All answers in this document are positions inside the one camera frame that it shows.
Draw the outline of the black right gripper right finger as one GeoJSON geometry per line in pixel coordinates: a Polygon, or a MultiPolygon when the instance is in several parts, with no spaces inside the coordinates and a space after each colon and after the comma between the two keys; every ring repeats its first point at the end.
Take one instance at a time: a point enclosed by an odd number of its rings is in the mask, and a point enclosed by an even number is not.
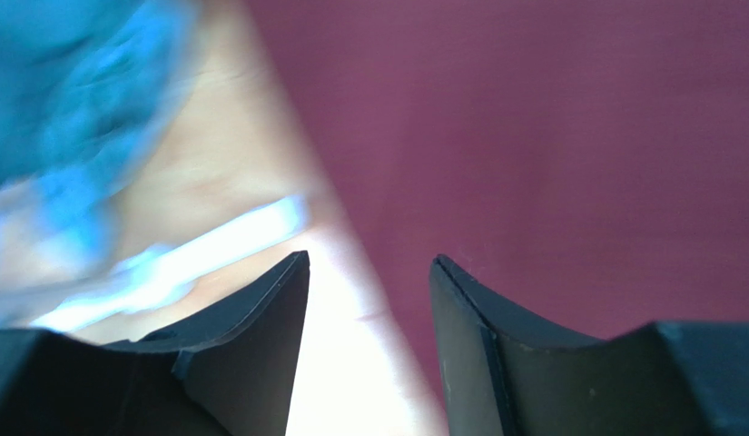
{"type": "Polygon", "coordinates": [[[491,291],[445,255],[429,273],[454,435],[653,435],[655,341],[602,341],[491,291]]]}

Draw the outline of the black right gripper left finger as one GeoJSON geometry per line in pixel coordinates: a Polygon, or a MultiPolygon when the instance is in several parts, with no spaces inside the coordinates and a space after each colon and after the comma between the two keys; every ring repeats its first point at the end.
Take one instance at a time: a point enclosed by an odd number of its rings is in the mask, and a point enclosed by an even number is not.
{"type": "Polygon", "coordinates": [[[295,252],[237,292],[137,342],[118,435],[283,435],[309,294],[295,252]]]}

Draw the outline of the dark red cloth napkin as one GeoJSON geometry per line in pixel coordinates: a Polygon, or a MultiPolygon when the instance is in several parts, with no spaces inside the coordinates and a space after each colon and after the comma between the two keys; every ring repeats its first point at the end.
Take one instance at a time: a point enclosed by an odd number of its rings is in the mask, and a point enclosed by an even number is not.
{"type": "Polygon", "coordinates": [[[251,1],[433,391],[444,253],[612,337],[749,320],[749,1],[251,1]]]}

